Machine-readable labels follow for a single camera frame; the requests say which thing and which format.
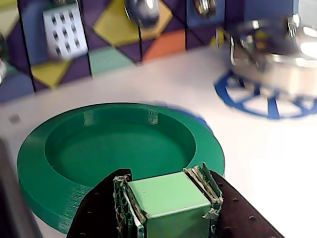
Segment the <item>metal spoon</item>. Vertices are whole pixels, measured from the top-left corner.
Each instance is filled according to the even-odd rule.
[[[140,28],[153,28],[159,22],[158,0],[125,0],[125,11]]]
[[[194,5],[200,16],[209,17],[216,13],[216,0],[194,0]]]

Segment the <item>geometric pattern wall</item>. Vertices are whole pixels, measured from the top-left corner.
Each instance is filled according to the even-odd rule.
[[[16,1],[0,0],[0,32],[8,44],[7,74],[0,86],[0,104],[34,93]]]
[[[15,7],[13,17],[0,3],[0,12],[6,11],[0,13],[0,31],[11,32],[7,39],[9,62],[28,78],[24,79],[31,85],[24,86],[28,93],[210,45],[217,25],[244,17],[244,0],[218,0],[217,15],[210,20],[190,11],[192,0],[159,0],[158,25],[143,30],[127,18],[124,0],[79,0],[89,52],[76,59],[55,61],[49,58],[43,23],[43,11],[52,1],[18,0],[18,11],[14,0],[1,1]],[[1,21],[1,15],[10,19],[11,28]]]

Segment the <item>green plastic dish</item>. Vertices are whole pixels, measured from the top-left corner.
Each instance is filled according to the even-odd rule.
[[[224,173],[212,132],[165,107],[100,104],[62,113],[31,132],[17,160],[27,204],[49,226],[67,233],[83,197],[104,177],[130,168],[133,179],[207,166]]]

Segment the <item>blurred object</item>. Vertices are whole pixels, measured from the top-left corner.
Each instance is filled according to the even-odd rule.
[[[125,11],[140,28],[153,28],[159,22],[158,0],[125,0]]]
[[[265,33],[263,39],[255,38],[258,31]],[[314,28],[300,25],[298,14],[286,22],[240,23],[229,27],[226,37],[232,71],[238,76],[286,92],[290,98],[317,97],[317,37]]]
[[[40,238],[20,193],[4,142],[0,139],[0,231],[2,238]]]
[[[216,0],[194,0],[194,5],[200,16],[209,17],[216,13]]]
[[[2,34],[0,34],[0,85],[2,84],[6,72],[7,72],[7,66],[4,60],[8,59],[8,48],[6,41]]]
[[[7,67],[4,61],[0,59],[0,85],[2,84],[5,75],[6,75]]]
[[[44,11],[49,54],[63,60],[88,52],[77,0],[55,0],[55,7]]]

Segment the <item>white table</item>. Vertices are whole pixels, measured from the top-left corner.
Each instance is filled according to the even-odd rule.
[[[222,56],[220,50],[199,49],[0,107],[0,134],[9,142],[15,168],[26,136],[57,114],[97,103],[166,101],[206,119],[224,150],[226,179],[286,238],[312,237],[317,222],[317,116],[269,121],[227,107],[213,87],[228,70]],[[20,123],[10,123],[14,114]],[[65,237],[37,222],[44,238]]]

